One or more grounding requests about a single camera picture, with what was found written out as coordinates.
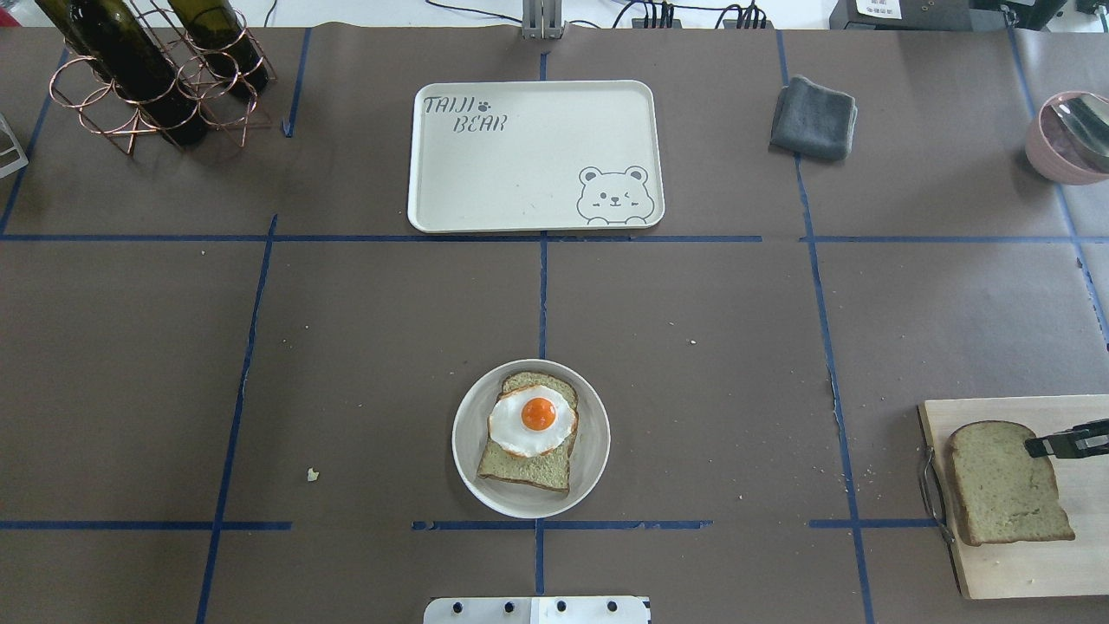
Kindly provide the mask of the bread slice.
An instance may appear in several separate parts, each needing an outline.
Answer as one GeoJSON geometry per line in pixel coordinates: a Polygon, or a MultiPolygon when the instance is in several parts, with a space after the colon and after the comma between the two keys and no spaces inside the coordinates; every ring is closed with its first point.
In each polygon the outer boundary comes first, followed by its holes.
{"type": "MultiPolygon", "coordinates": [[[[554,378],[551,374],[522,371],[508,375],[503,379],[502,391],[496,399],[502,398],[503,393],[513,391],[516,388],[526,386],[554,388],[554,391],[564,396],[567,402],[574,408],[578,415],[577,391],[566,380],[554,378]]],[[[554,447],[551,452],[535,458],[519,458],[508,454],[502,447],[489,439],[488,430],[477,477],[495,479],[503,483],[538,487],[540,490],[567,495],[570,489],[570,459],[574,451],[574,442],[577,442],[578,424],[579,415],[577,430],[570,434],[566,442],[554,447]]]]}
{"type": "Polygon", "coordinates": [[[948,438],[962,541],[970,548],[1072,541],[1050,459],[1030,458],[1034,432],[1010,421],[960,426],[948,438]]]}

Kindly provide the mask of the white round plate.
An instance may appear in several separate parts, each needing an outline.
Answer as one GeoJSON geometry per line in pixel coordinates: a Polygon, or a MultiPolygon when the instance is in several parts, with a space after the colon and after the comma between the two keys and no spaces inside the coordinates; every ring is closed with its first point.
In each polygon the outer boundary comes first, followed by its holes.
{"type": "Polygon", "coordinates": [[[543,359],[511,361],[485,374],[462,397],[451,431],[454,463],[464,484],[484,505],[519,520],[559,515],[586,500],[606,471],[610,444],[606,406],[594,388],[566,365],[543,359]],[[551,374],[569,383],[577,393],[574,411],[579,415],[579,424],[574,449],[567,456],[566,494],[479,477],[480,459],[489,438],[487,416],[492,411],[496,396],[503,390],[503,380],[512,374],[551,374]]]}

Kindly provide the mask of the cream bear tray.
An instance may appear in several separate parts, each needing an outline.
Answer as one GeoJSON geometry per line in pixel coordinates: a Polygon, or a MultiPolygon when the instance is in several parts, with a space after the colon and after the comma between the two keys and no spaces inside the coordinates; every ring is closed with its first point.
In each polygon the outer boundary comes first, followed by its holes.
{"type": "Polygon", "coordinates": [[[645,229],[664,216],[654,96],[641,81],[433,83],[413,99],[417,231],[645,229]]]}

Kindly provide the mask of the wooden cutting board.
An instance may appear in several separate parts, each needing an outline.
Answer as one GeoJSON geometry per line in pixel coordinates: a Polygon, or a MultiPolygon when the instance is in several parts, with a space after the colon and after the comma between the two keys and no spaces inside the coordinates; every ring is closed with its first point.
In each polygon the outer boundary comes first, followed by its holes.
{"type": "Polygon", "coordinates": [[[920,490],[963,597],[1105,595],[1106,396],[926,400],[920,490]]]}

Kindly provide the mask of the pink bowl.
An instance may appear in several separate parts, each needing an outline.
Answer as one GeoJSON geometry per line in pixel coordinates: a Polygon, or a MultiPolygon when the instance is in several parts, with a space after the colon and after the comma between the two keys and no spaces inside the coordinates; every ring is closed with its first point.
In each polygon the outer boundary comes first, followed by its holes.
{"type": "Polygon", "coordinates": [[[1028,162],[1041,174],[1042,178],[1062,185],[1093,185],[1106,181],[1106,171],[1099,170],[1085,158],[1074,142],[1067,137],[1067,131],[1054,111],[1054,104],[1069,101],[1074,98],[1089,95],[1106,104],[1106,98],[1090,94],[1088,91],[1064,91],[1042,102],[1027,130],[1025,154],[1028,162]]]}

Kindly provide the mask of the metal scoop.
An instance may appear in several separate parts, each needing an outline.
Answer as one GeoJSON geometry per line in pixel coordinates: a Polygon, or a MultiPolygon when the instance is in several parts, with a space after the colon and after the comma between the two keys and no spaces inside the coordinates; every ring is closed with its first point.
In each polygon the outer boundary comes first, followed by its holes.
{"type": "Polygon", "coordinates": [[[1049,104],[1074,152],[1090,168],[1108,173],[1108,104],[1096,94],[1079,94],[1049,104]]]}

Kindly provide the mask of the grey folded cloth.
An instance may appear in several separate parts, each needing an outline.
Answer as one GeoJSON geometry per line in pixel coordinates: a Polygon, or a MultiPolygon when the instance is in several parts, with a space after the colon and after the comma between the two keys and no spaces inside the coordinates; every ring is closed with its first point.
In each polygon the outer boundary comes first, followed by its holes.
{"type": "Polygon", "coordinates": [[[793,75],[779,92],[769,143],[804,157],[842,161],[852,152],[856,120],[854,96],[793,75]]]}

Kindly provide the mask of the black computer box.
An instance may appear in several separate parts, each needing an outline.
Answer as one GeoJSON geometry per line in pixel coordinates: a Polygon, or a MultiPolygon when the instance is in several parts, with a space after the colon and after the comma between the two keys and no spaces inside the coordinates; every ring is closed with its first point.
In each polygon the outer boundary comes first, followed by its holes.
{"type": "Polygon", "coordinates": [[[830,30],[990,32],[1007,28],[997,8],[974,1],[837,1],[830,30]]]}

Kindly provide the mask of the fried egg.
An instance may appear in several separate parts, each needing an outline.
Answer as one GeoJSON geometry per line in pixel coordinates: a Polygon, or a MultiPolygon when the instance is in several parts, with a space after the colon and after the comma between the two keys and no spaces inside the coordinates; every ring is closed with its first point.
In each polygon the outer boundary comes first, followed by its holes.
{"type": "Polygon", "coordinates": [[[535,458],[566,442],[577,422],[577,411],[562,393],[526,386],[496,400],[488,416],[489,439],[510,456],[535,458]]]}

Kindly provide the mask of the dark wine bottle right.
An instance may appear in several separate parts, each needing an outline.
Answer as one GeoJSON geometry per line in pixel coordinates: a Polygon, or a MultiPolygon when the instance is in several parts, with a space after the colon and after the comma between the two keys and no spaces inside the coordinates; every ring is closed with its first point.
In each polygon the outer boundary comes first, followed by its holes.
{"type": "Polygon", "coordinates": [[[123,1],[38,1],[67,44],[88,57],[116,91],[179,146],[196,145],[208,127],[199,104],[184,94],[177,70],[123,1]]]}

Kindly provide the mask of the white dish rack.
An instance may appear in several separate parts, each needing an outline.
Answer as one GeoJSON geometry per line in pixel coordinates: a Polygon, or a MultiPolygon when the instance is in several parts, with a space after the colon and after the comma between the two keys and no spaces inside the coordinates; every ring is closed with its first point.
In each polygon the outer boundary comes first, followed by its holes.
{"type": "Polygon", "coordinates": [[[16,174],[24,168],[29,163],[29,158],[20,140],[16,137],[16,130],[11,127],[3,114],[0,115],[0,177],[4,180],[8,175],[16,174]]]}

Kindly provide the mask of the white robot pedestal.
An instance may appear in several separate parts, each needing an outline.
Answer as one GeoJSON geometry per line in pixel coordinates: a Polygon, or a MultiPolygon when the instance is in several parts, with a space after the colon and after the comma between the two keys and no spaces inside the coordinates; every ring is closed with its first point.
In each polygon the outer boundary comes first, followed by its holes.
{"type": "Polygon", "coordinates": [[[440,597],[424,623],[650,623],[648,597],[634,595],[440,597]]]}

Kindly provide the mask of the aluminium frame post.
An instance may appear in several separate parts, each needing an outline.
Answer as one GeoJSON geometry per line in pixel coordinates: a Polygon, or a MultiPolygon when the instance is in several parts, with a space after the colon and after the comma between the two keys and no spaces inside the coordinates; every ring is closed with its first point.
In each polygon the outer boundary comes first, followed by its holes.
{"type": "Polygon", "coordinates": [[[522,38],[528,40],[562,39],[566,31],[562,0],[523,0],[522,38]]]}

